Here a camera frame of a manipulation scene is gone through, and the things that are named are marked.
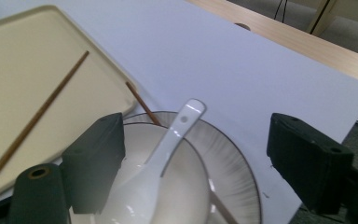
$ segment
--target ceramic soup spoon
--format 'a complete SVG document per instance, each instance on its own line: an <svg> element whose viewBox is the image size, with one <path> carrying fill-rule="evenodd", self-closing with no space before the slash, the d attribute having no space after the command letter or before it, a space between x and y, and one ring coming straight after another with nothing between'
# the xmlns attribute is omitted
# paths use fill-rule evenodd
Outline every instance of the ceramic soup spoon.
<svg viewBox="0 0 358 224"><path fill-rule="evenodd" d="M195 99L190 99L181 108L143 169L112 189L108 199L112 210L103 211L107 214L101 214L98 223L145 224L151 221L157 206L161 174L184 135L205 110L204 103Z"/></svg>

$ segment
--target chopstick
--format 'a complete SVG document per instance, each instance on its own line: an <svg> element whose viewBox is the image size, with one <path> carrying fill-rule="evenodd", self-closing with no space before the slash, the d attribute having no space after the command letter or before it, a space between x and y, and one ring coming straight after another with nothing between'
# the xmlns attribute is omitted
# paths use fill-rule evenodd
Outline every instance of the chopstick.
<svg viewBox="0 0 358 224"><path fill-rule="evenodd" d="M145 102L142 100L141 96L136 92L135 88L133 88L130 82L126 82L126 85L130 89L136 100L139 102L139 104L142 106L146 114L153 121L153 123L158 126L162 126L161 123L158 121L157 117L153 114L153 112L150 111L150 109L147 107ZM223 216L226 222L230 224L237 224L238 222L235 220L234 216L231 215L231 213L228 211L228 209L225 207L222 201L220 201L219 197L217 197L215 192L211 189L210 192L211 192L212 203L217 208L217 210L219 210L220 214Z"/></svg>
<svg viewBox="0 0 358 224"><path fill-rule="evenodd" d="M17 151L17 149L20 147L20 145L22 144L24 139L27 137L27 135L34 128L36 123L42 118L42 116L48 110L49 106L54 102L54 100L57 98L57 96L63 90L65 85L69 82L71 77L75 74L75 72L80 67L80 65L86 60L88 55L89 55L88 51L86 51L82 55L82 57L77 61L75 66L71 69L71 71L69 71L69 73L61 81L60 85L58 85L58 87L54 90L54 92L48 97L46 102L44 102L42 104L42 106L39 108L39 110L36 112L36 114L34 114L32 119L28 122L28 124L24 127L24 129L22 129L21 133L17 136L17 138L14 140L14 142L12 142L12 144L7 149L5 154L0 158L0 172L5 167L5 165L10 160L10 158L13 156L13 154Z"/></svg>

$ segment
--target plate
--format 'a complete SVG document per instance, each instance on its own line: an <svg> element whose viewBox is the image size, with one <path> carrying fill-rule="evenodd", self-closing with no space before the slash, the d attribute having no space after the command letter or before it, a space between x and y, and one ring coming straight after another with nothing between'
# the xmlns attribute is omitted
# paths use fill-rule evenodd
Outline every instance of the plate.
<svg viewBox="0 0 358 224"><path fill-rule="evenodd" d="M124 126L126 157L121 163L112 188L136 175L167 132L164 127L148 123ZM161 178L158 205L152 223L205 223L210 211L208 175L197 150L184 140L175 150ZM101 214L74 215L74 224L117 224L107 200Z"/></svg>
<svg viewBox="0 0 358 224"><path fill-rule="evenodd" d="M176 113L155 112L168 127ZM152 123L147 114L135 115L124 123ZM211 188L239 223L261 223L261 205L252 170L235 144L212 124L199 120L186 135L198 151L210 177ZM225 223L214 207L208 223Z"/></svg>

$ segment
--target wooden desk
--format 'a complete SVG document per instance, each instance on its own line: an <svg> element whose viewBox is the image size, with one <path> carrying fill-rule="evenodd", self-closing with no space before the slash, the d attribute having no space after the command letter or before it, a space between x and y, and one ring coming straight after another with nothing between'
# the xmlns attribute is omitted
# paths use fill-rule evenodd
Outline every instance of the wooden desk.
<svg viewBox="0 0 358 224"><path fill-rule="evenodd" d="M228 21L358 79L358 53L309 35L226 0L187 0Z"/></svg>

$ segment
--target spoon handle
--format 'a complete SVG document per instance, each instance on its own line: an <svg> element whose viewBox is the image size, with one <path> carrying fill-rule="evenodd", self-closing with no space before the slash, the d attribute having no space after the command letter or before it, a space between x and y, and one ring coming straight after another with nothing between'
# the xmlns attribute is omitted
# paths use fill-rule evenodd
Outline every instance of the spoon handle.
<svg viewBox="0 0 358 224"><path fill-rule="evenodd" d="M161 173L179 142L199 120L205 110L206 106L203 102L196 99L187 101L146 161L146 165Z"/></svg>

